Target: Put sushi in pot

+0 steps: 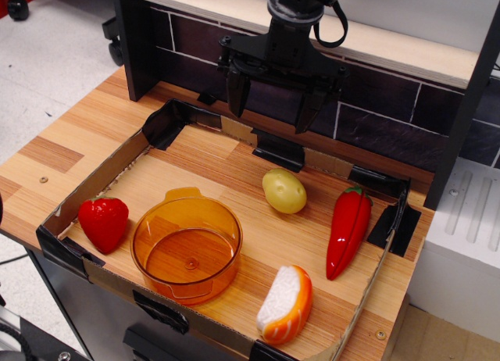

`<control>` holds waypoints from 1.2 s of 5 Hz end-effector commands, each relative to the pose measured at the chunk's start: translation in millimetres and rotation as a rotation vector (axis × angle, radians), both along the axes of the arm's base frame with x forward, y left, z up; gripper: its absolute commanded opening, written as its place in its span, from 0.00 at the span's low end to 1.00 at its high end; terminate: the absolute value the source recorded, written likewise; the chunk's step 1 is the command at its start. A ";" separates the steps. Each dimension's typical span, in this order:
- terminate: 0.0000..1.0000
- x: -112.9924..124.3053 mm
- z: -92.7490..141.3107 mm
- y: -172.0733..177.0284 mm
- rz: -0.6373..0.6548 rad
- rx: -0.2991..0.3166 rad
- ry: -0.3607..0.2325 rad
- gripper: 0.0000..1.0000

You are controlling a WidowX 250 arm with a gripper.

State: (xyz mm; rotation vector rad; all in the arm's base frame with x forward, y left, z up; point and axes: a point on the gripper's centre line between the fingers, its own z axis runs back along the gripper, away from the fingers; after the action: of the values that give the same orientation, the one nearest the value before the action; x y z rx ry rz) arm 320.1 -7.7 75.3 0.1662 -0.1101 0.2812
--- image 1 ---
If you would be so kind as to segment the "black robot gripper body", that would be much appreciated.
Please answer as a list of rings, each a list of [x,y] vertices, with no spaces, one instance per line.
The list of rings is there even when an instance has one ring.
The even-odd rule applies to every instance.
[[[272,19],[265,34],[226,35],[220,39],[219,70],[226,78],[231,69],[237,69],[251,82],[299,91],[320,89],[338,97],[349,71],[317,50],[309,31],[309,27]]]

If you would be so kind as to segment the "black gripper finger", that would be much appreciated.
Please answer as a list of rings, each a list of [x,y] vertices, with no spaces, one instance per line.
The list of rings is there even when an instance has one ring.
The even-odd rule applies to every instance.
[[[295,121],[295,133],[305,133],[312,125],[325,103],[327,93],[321,90],[313,90],[302,96],[298,115]]]
[[[236,116],[241,117],[246,106],[251,81],[245,73],[240,70],[231,69],[227,74],[227,103],[229,110]]]

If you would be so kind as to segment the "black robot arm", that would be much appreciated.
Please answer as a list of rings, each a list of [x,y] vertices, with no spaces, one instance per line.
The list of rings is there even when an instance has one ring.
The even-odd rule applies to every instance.
[[[339,0],[268,0],[269,30],[257,36],[224,36],[217,69],[226,77],[227,103],[235,116],[245,110],[251,83],[258,81],[302,94],[295,131],[306,132],[323,105],[337,99],[348,68],[313,47],[326,7],[335,11],[343,30],[348,19]]]

